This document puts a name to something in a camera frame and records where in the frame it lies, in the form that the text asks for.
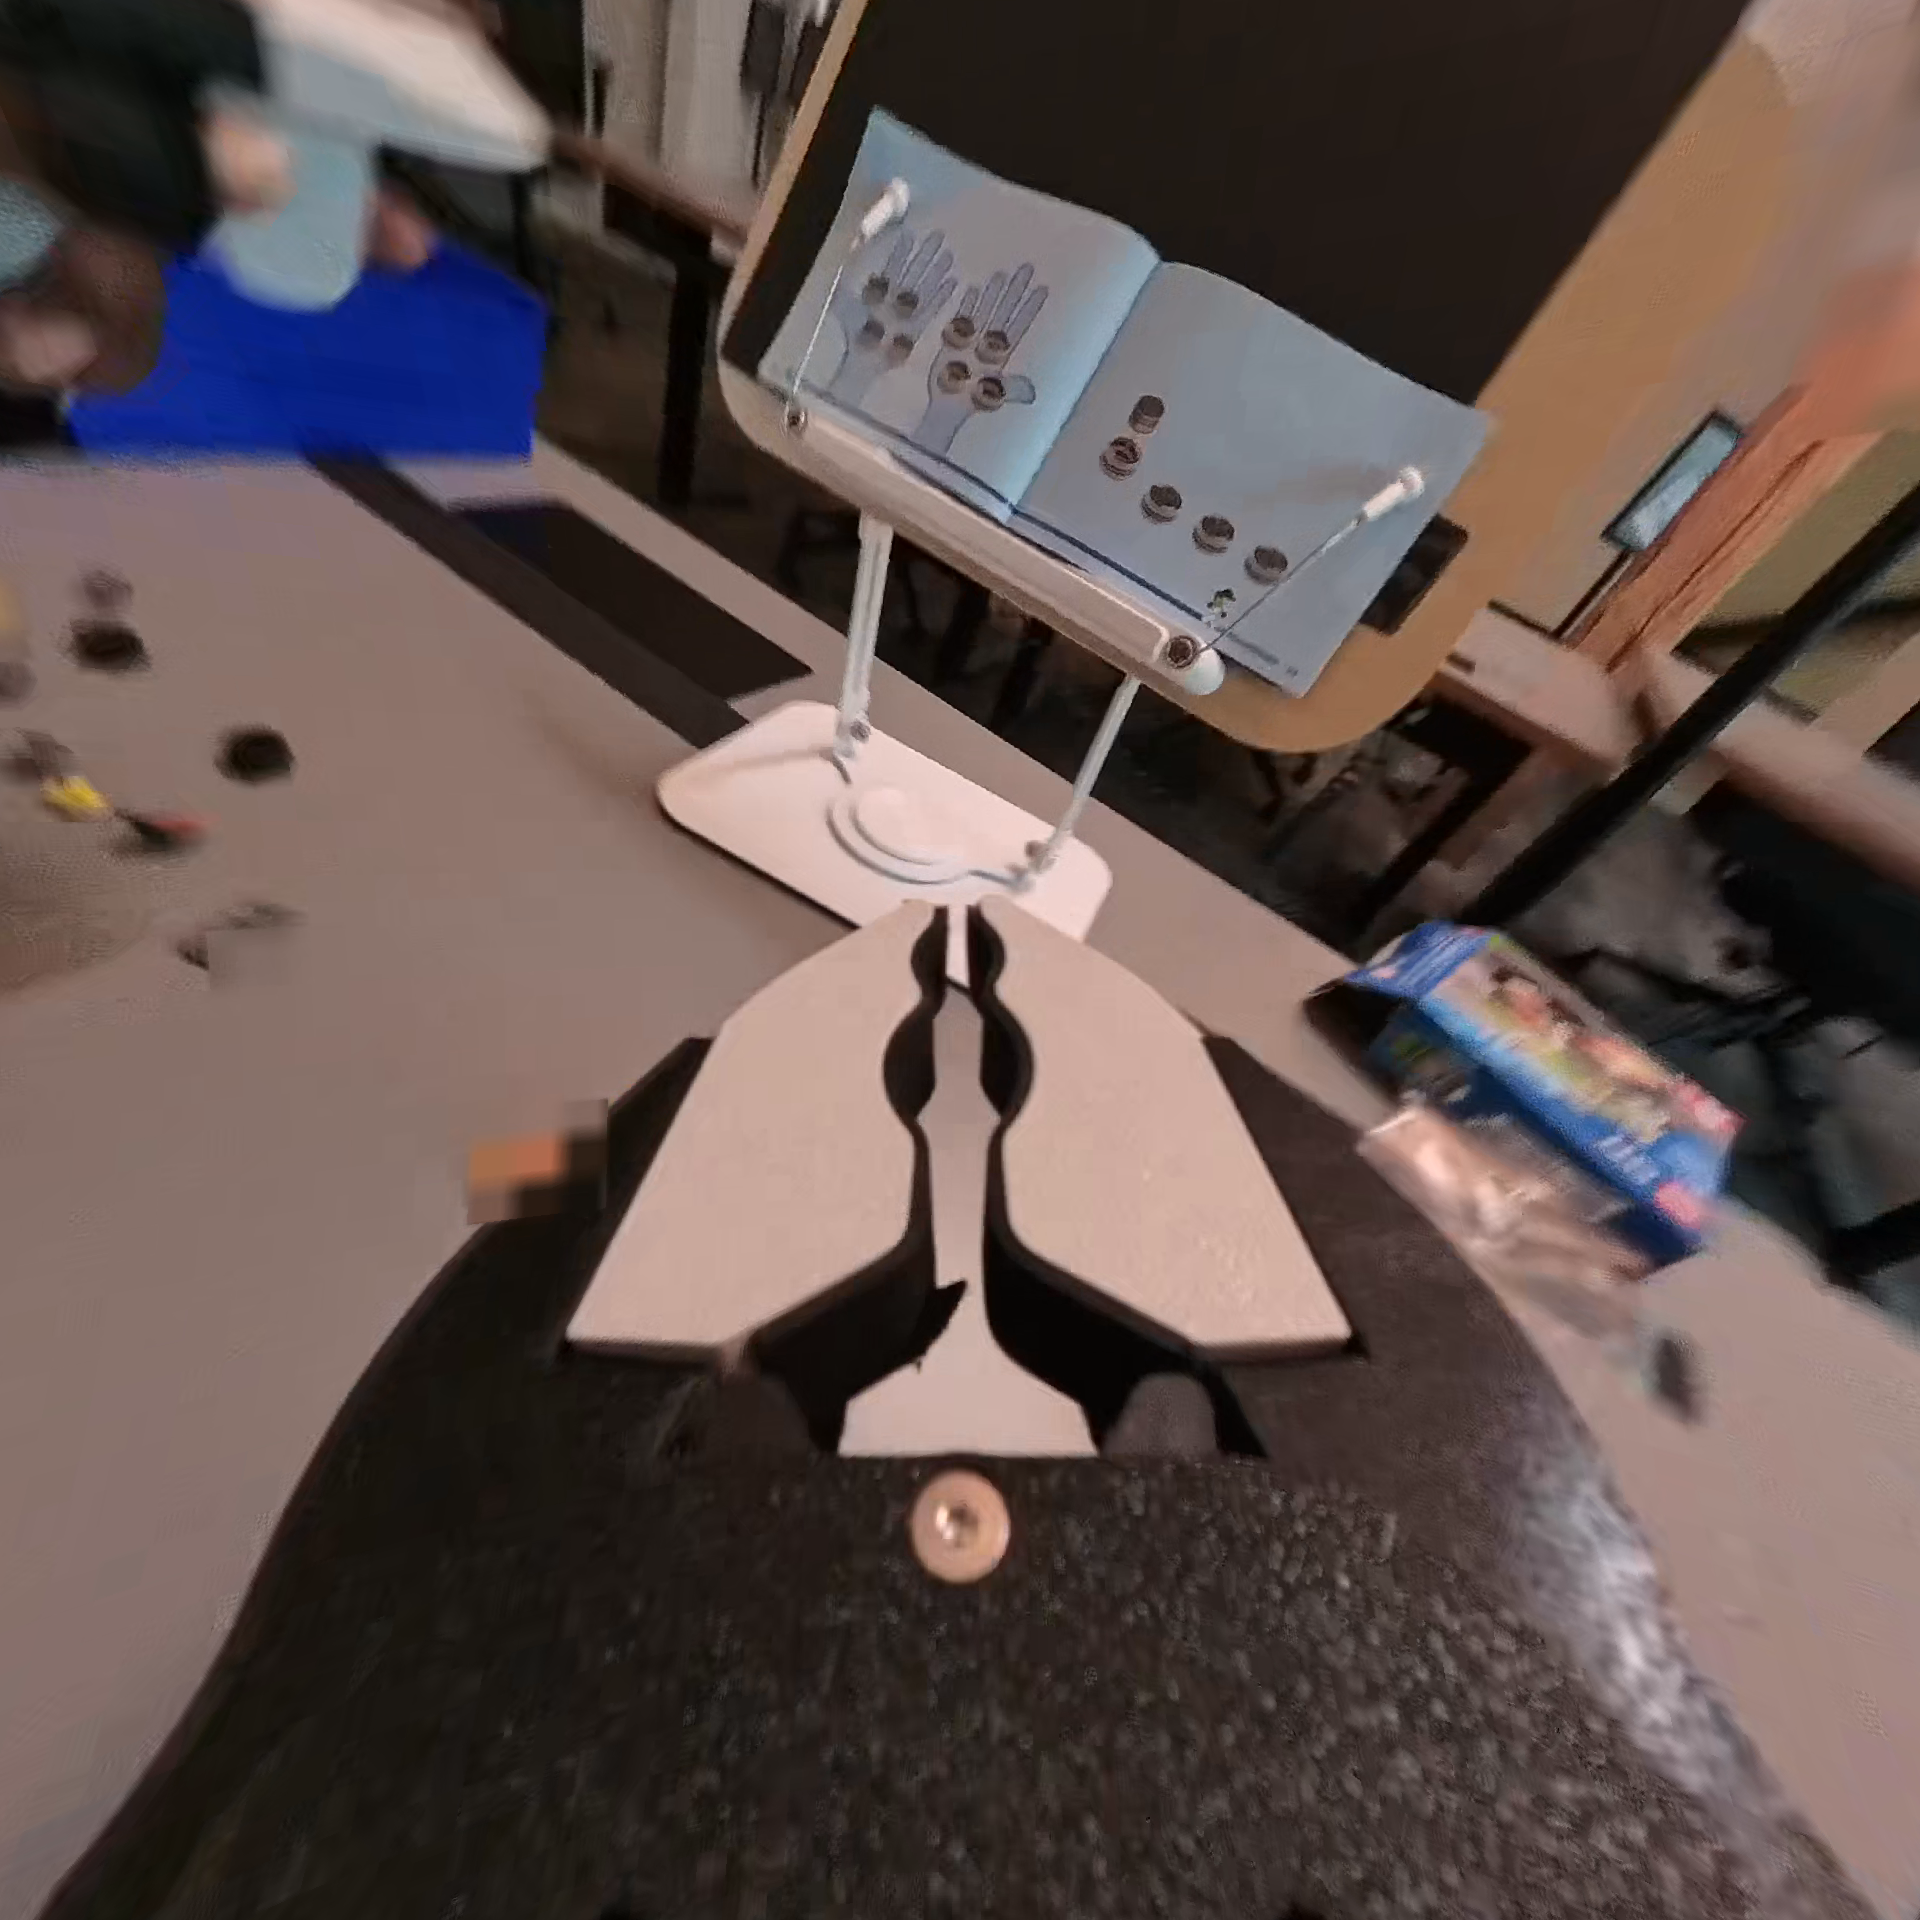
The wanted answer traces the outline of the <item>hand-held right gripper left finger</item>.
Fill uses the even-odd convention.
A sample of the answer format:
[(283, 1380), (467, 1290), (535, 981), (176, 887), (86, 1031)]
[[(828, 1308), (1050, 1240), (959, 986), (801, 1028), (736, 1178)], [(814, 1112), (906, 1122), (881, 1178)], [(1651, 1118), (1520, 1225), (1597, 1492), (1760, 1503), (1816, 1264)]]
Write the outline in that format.
[(903, 1240), (939, 1011), (939, 913), (910, 901), (747, 997), (712, 1037), (566, 1326), (580, 1351), (741, 1358)]

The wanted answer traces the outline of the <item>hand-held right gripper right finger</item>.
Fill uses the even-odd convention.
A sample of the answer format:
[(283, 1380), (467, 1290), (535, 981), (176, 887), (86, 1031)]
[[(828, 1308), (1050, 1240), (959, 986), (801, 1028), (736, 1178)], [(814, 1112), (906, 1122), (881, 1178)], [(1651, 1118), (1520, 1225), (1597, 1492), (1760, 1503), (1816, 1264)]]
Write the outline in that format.
[(1351, 1340), (1201, 1028), (1008, 900), (975, 913), (985, 1014), (1011, 1025), (998, 1170), (1015, 1249), (1216, 1365)]

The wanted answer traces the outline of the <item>blue lego box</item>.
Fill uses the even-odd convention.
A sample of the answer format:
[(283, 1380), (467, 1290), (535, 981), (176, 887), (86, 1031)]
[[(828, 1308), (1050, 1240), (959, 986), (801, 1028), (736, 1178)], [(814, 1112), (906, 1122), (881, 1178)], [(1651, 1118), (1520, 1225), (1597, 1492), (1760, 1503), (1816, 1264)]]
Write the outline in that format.
[(1306, 1007), (1378, 1087), (1569, 1175), (1652, 1267), (1714, 1238), (1741, 1118), (1510, 937), (1414, 926)]

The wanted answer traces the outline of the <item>small dark lego pieces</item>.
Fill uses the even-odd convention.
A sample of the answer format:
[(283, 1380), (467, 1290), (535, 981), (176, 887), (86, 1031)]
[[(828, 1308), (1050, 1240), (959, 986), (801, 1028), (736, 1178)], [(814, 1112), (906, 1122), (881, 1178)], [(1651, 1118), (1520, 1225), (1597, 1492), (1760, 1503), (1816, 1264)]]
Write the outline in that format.
[(132, 600), (115, 570), (78, 576), (55, 682), (4, 609), (4, 999), (96, 972), (152, 935), (221, 978), (304, 921), (288, 901), (211, 887), (206, 853), (227, 839), (203, 774), (248, 790), (291, 778), (234, 785), (217, 772), (224, 735), (265, 723), (195, 723), (179, 764), (173, 736), (139, 703), (157, 668)]

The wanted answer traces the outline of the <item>person's left hand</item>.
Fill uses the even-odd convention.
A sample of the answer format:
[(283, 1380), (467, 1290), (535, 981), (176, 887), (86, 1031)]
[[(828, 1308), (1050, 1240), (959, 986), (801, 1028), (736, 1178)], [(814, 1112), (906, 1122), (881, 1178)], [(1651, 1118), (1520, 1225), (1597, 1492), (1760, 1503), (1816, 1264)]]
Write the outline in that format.
[(66, 229), (2, 297), (2, 385), (21, 393), (139, 386), (160, 357), (162, 257), (109, 229)]

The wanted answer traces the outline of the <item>blue storage bin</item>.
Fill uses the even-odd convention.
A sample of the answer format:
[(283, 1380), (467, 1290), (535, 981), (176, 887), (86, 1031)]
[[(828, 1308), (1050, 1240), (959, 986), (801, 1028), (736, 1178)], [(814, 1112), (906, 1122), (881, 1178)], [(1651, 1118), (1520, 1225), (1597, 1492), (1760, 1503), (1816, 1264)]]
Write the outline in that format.
[(445, 243), (413, 273), (374, 269), (329, 310), (246, 297), (214, 259), (170, 266), (157, 365), (124, 395), (67, 405), (114, 456), (472, 456), (533, 453), (548, 309)]

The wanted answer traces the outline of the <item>clear plastic bag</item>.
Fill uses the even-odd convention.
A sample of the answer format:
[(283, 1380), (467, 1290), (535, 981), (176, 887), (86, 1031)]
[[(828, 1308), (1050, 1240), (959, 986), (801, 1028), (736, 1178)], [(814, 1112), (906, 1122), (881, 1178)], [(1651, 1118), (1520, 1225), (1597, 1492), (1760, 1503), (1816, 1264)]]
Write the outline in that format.
[(1621, 1196), (1507, 1117), (1462, 1122), (1403, 1097), (1358, 1156), (1474, 1264), (1616, 1282), (1651, 1270), (1618, 1230)]

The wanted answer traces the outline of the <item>black stand pole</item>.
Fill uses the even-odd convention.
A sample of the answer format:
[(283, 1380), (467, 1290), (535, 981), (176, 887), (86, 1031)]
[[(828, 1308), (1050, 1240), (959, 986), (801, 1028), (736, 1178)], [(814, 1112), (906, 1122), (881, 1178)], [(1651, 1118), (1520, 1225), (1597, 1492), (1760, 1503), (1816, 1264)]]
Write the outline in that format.
[(1740, 715), (1816, 642), (1865, 607), (1917, 542), (1917, 489), (1902, 494), (1781, 617), (1772, 636), (1706, 687), (1690, 709), (1627, 760), (1623, 772), (1556, 820), (1462, 909), (1467, 924), (1501, 928), (1548, 900), (1682, 772), (1708, 754)]

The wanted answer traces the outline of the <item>black panel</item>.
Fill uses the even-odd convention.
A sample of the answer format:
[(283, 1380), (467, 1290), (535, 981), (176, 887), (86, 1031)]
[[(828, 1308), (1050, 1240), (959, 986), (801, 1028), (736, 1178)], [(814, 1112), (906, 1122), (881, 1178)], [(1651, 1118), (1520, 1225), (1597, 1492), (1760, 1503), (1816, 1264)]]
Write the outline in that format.
[(1520, 345), (1698, 94), (1776, 117), (1724, 2), (864, 4), (726, 358), (821, 249), (875, 108), (1116, 219), (1455, 403)]

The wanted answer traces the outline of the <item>white base plate with lever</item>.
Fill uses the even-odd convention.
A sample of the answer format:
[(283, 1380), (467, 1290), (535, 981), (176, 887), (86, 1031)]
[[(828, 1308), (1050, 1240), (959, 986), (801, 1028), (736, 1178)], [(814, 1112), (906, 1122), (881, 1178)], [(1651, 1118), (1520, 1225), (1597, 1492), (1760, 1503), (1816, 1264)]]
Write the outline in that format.
[(903, 903), (1006, 896), (1083, 939), (1112, 890), (1082, 841), (887, 732), (846, 744), (836, 709), (788, 701), (661, 775), (663, 814), (788, 893), (864, 928)]

